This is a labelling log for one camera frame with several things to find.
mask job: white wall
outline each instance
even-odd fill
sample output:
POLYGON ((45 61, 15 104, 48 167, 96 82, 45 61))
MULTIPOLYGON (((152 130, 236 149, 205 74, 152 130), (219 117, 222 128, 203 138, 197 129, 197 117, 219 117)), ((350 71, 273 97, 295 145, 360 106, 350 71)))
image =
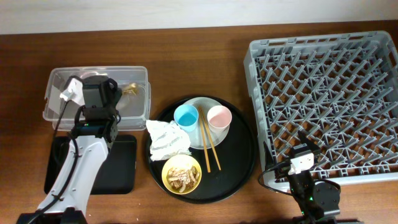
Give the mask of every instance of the white wall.
POLYGON ((398 0, 0 0, 0 34, 398 19, 398 0))

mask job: food in bowl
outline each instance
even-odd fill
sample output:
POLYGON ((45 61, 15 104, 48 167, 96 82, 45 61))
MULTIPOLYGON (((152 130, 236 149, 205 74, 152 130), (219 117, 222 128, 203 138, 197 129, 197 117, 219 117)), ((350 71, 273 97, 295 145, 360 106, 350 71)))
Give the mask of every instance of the food in bowl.
POLYGON ((167 172, 167 181, 173 189, 182 193, 195 186, 200 176, 200 172, 194 166, 190 169, 172 167, 167 172))

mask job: white plate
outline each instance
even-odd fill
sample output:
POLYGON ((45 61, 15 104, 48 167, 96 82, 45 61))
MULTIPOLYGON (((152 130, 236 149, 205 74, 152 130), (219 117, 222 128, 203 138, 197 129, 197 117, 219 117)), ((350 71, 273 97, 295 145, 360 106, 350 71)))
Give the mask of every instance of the white plate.
MULTIPOLYGON (((184 104, 193 105, 196 108, 201 106, 203 113, 205 114, 206 122, 207 122, 207 118, 206 118, 207 112, 210 110, 210 108, 217 106, 217 105, 221 105, 221 103, 217 102, 216 100, 213 100, 213 99, 207 98, 207 97, 196 97, 194 99, 188 100, 184 104)), ((219 143, 221 143, 225 139, 226 135, 228 134, 228 131, 229 131, 229 126, 223 132, 218 133, 218 134, 210 131, 211 139, 213 140, 214 146, 217 146, 219 143)), ((206 147, 208 149, 211 149, 211 144, 208 139, 206 129, 204 129, 204 132, 205 132, 205 136, 206 136, 206 147)), ((188 133, 188 136, 189 136, 189 140, 191 140, 192 148, 203 149, 203 140, 201 138, 200 122, 198 122, 197 127, 193 131, 188 133)))

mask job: white cup in container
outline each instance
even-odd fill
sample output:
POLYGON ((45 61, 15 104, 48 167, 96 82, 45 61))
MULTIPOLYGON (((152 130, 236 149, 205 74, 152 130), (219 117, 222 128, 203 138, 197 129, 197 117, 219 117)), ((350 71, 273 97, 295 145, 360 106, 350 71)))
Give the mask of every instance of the white cup in container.
POLYGON ((225 106, 214 106, 207 112, 207 121, 211 131, 220 133, 231 124, 232 114, 225 106))

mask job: cup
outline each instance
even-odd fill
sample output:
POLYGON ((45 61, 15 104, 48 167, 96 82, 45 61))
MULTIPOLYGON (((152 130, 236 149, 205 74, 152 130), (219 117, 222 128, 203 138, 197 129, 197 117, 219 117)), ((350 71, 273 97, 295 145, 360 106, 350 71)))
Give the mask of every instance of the cup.
POLYGON ((191 132, 197 127, 198 118, 198 110, 192 105, 181 105, 174 111, 174 121, 185 132, 191 132))
POLYGON ((220 133, 231 124, 232 114, 227 107, 218 105, 210 108, 207 112, 207 120, 210 130, 214 133, 220 133))

